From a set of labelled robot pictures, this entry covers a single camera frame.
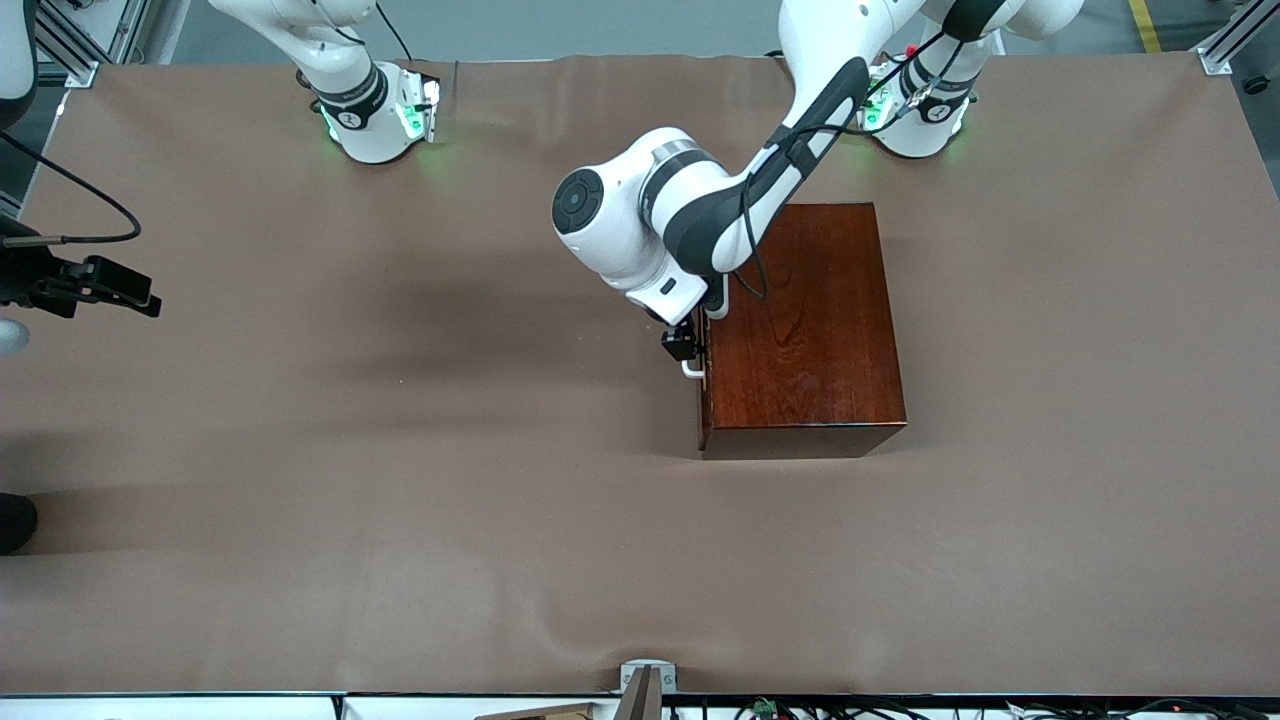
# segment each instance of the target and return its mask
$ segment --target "black cable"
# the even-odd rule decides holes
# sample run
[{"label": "black cable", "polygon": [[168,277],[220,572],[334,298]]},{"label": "black cable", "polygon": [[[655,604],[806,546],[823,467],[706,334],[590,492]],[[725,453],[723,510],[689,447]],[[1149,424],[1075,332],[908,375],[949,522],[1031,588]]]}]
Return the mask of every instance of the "black cable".
[{"label": "black cable", "polygon": [[769,297],[769,274],[764,272],[764,260],[760,259],[759,245],[755,241],[755,231],[751,229],[751,209],[748,206],[748,200],[751,193],[751,184],[755,182],[755,173],[748,173],[746,179],[742,182],[742,193],[739,195],[739,210],[742,213],[742,223],[746,225],[746,243],[751,246],[751,259],[755,261],[755,272],[760,275],[760,290],[755,290],[745,279],[742,279],[742,273],[733,270],[733,278],[737,279],[737,284],[742,286],[742,290],[749,292],[756,300],[765,300]]},{"label": "black cable", "polygon": [[54,172],[56,172],[58,174],[63,176],[64,178],[72,181],[73,183],[76,183],[76,184],[83,187],[84,190],[92,192],[99,200],[106,202],[108,205],[110,205],[111,208],[114,208],[116,213],[124,215],[124,219],[129,220],[129,224],[133,225],[133,229],[131,229],[127,233],[122,233],[122,234],[106,234],[106,236],[93,236],[93,234],[91,234],[91,236],[61,236],[61,241],[63,241],[64,245],[101,245],[101,243],[106,243],[106,242],[125,242],[128,240],[133,240],[133,238],[138,237],[140,234],[142,234],[142,224],[138,223],[138,219],[133,215],[133,213],[129,213],[128,208],[125,208],[124,205],[120,205],[119,202],[116,202],[116,200],[114,197],[111,197],[110,195],[108,195],[108,193],[102,192],[101,190],[93,187],[87,181],[81,179],[78,176],[76,176],[76,173],[72,173],[67,168],[59,165],[58,163],[54,163],[52,160],[50,160],[49,158],[45,158],[40,152],[36,152],[35,150],[31,150],[26,145],[23,145],[20,142],[18,142],[17,140],[9,137],[9,133],[0,132],[0,140],[4,140],[9,145],[12,145],[13,149],[17,150],[18,152],[22,152],[23,155],[26,155],[26,156],[36,160],[37,163],[40,163],[42,165],[52,169]]},{"label": "black cable", "polygon": [[404,40],[399,36],[399,31],[396,29],[396,26],[393,26],[392,20],[387,17],[387,10],[383,10],[381,3],[378,4],[378,14],[381,15],[383,22],[387,23],[387,29],[392,31],[392,35],[396,36],[396,42],[401,44],[401,50],[404,51],[404,59],[412,60],[413,54],[408,51],[408,45],[404,45]]},{"label": "black cable", "polygon": [[333,27],[332,27],[330,29],[332,29],[332,31],[334,31],[334,32],[337,32],[337,33],[338,33],[338,37],[340,37],[340,38],[343,38],[343,40],[347,40],[347,41],[351,41],[351,42],[355,42],[356,45],[365,45],[365,41],[364,41],[364,40],[361,40],[361,38],[358,38],[358,37],[353,37],[353,36],[349,36],[349,35],[347,35],[346,32],[342,32],[342,28],[340,28],[340,27],[338,27],[338,26],[333,26]]},{"label": "black cable", "polygon": [[924,53],[925,50],[928,50],[929,46],[932,46],[934,42],[942,40],[943,35],[945,33],[940,32],[940,33],[934,35],[933,37],[925,40],[923,45],[920,45],[919,47],[915,49],[915,55],[911,55],[906,60],[899,63],[897,65],[893,67],[892,70],[888,72],[887,76],[884,76],[884,77],[879,78],[878,81],[876,81],[876,85],[873,85],[870,87],[870,90],[867,91],[867,97],[870,97],[870,96],[876,95],[879,91],[879,88],[884,87],[888,83],[888,81],[893,79],[895,77],[897,77],[899,73],[902,72],[902,68],[905,68],[908,64],[910,64],[911,58],[915,58],[920,53]]},{"label": "black cable", "polygon": [[317,10],[320,10],[320,14],[324,15],[324,22],[329,23],[329,29],[337,32],[338,37],[340,37],[340,38],[343,38],[343,40],[346,40],[348,42],[355,42],[356,45],[365,45],[364,40],[361,40],[358,37],[352,37],[352,36],[347,35],[346,32],[343,32],[342,28],[338,27],[338,23],[333,22],[333,18],[329,17],[329,10],[326,10],[324,8],[324,5],[320,4],[320,0],[311,0],[311,4],[315,5]]},{"label": "black cable", "polygon": [[[913,58],[916,56],[916,55],[919,55],[920,53],[924,53],[925,50],[928,50],[929,46],[932,46],[934,42],[937,42],[938,40],[941,40],[943,37],[943,35],[945,33],[938,32],[937,35],[934,35],[929,40],[924,41],[924,44],[922,44],[920,47],[916,49],[915,55],[913,55]],[[938,74],[933,76],[933,79],[931,79],[929,82],[934,82],[934,81],[942,78],[942,76],[947,74],[947,70],[950,70],[951,67],[955,64],[956,58],[960,56],[960,49],[964,47],[964,45],[965,45],[964,42],[957,42],[956,44],[955,50],[951,51],[951,58],[947,60],[946,65],[942,67],[942,72],[940,72]],[[911,61],[911,58],[906,58],[904,61],[899,63],[892,70],[890,70],[890,73],[887,76],[884,76],[883,78],[881,78],[876,85],[873,85],[870,87],[870,90],[867,91],[867,97],[872,97],[873,95],[876,95],[876,92],[878,92],[879,88],[884,87],[886,83],[888,83],[891,79],[893,79],[895,77],[897,77],[897,74],[902,72],[902,68],[905,68],[910,61]],[[899,119],[906,117],[908,114],[910,114],[910,110],[906,110],[906,111],[899,110],[892,118],[890,118],[890,120],[887,123],[884,123],[883,126],[881,126],[879,128],[877,128],[874,131],[849,129],[847,126],[819,124],[819,126],[810,126],[810,127],[806,127],[806,128],[796,128],[796,129],[794,129],[791,132],[792,132],[792,135],[796,138],[804,137],[805,135],[813,135],[813,133],[818,133],[818,132],[823,132],[823,131],[835,132],[837,135],[873,136],[876,133],[884,132],[886,129],[888,129],[890,127],[892,127],[893,123],[896,123]],[[739,196],[739,211],[742,213],[742,222],[744,222],[744,225],[745,225],[745,229],[746,229],[746,243],[751,246],[751,259],[755,263],[755,272],[756,272],[756,274],[760,275],[760,288],[756,290],[756,288],[751,287],[751,284],[748,283],[746,279],[742,278],[741,270],[733,270],[733,279],[736,279],[737,284],[740,284],[742,287],[742,290],[745,290],[748,293],[750,293],[756,300],[767,300],[769,297],[769,275],[768,275],[768,273],[764,269],[764,260],[760,259],[759,243],[755,240],[755,231],[751,228],[751,211],[750,211],[751,209],[749,206],[750,205],[751,186],[754,183],[755,183],[755,173],[754,172],[748,173],[746,174],[746,179],[742,182],[742,192]],[[916,712],[911,712],[910,710],[908,710],[908,708],[905,708],[902,706],[896,706],[893,710],[897,711],[897,712],[902,712],[902,714],[908,715],[909,717],[911,717],[911,720],[927,720],[923,715],[919,715]],[[881,720],[893,720],[892,717],[887,717],[887,716],[884,716],[883,714],[879,714],[879,712],[873,712],[872,710],[867,710],[867,712],[879,716]]]}]

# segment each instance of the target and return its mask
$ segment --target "wood grain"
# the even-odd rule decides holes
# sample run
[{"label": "wood grain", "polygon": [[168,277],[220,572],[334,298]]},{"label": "wood grain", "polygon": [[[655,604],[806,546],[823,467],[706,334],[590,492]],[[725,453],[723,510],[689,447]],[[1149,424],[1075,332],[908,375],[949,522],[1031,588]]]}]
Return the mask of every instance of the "wood grain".
[{"label": "wood grain", "polygon": [[[739,456],[722,439],[754,430],[753,457],[865,454],[906,423],[874,208],[788,205],[760,258],[767,300],[731,283],[728,316],[705,325],[703,448]],[[753,264],[742,272],[758,286]],[[813,433],[832,427],[844,432]]]}]

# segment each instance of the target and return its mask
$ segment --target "wooden cabinet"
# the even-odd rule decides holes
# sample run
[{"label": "wooden cabinet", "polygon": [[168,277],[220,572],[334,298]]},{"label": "wooden cabinet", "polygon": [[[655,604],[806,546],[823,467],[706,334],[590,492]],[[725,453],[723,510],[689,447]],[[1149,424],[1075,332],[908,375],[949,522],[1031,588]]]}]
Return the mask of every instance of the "wooden cabinet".
[{"label": "wooden cabinet", "polygon": [[865,455],[906,427],[874,208],[788,205],[760,258],[768,297],[731,279],[728,316],[701,323],[704,456]]}]

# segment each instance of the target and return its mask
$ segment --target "floor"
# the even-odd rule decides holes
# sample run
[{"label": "floor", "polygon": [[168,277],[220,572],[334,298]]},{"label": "floor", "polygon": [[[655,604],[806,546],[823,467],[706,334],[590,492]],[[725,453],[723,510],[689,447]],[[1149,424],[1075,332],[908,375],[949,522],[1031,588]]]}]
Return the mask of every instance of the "floor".
[{"label": "floor", "polygon": [[[1133,0],[1138,8],[1143,0]],[[428,59],[525,60],[564,55],[689,54],[759,55],[777,46],[777,0],[649,0],[646,3],[580,0],[383,0],[383,9],[408,42]],[[735,6],[733,12],[726,8]],[[1221,27],[1235,6],[1231,0],[1175,0],[1149,4],[1160,49],[1185,50]],[[283,63],[284,56],[243,24],[214,10],[205,0],[157,3],[157,20],[143,56],[155,61],[253,64]],[[480,18],[502,18],[500,23]],[[891,41],[915,41],[916,20]],[[380,22],[360,27],[375,58],[402,55]],[[1085,0],[1080,15],[1044,42],[1009,37],[1010,54],[1098,55],[1143,53],[1135,12],[1126,0]],[[1280,61],[1280,23],[1267,28],[1233,63],[1240,82]],[[44,88],[36,109],[15,128],[24,141],[40,145],[58,106],[60,88]],[[1240,100],[1249,118],[1272,183],[1280,187],[1280,92]],[[0,190],[22,199],[31,163],[0,149]]]}]

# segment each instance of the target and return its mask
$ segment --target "brown mat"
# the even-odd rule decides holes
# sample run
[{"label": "brown mat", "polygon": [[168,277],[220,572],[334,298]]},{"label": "brown mat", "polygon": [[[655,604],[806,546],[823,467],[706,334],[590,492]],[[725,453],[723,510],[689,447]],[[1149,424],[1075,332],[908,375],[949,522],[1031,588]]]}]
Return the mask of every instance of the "brown mat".
[{"label": "brown mat", "polygon": [[[1230,78],[997,58],[943,156],[842,142],[799,200],[877,202],[911,425],[713,464],[548,202],[659,124],[740,167],[777,63],[462,65],[452,142],[376,168],[292,74],[72,95],[52,156],[166,305],[14,313],[3,487],[45,527],[0,691],[1277,691],[1280,214]],[[49,173],[27,220],[119,224]]]}]

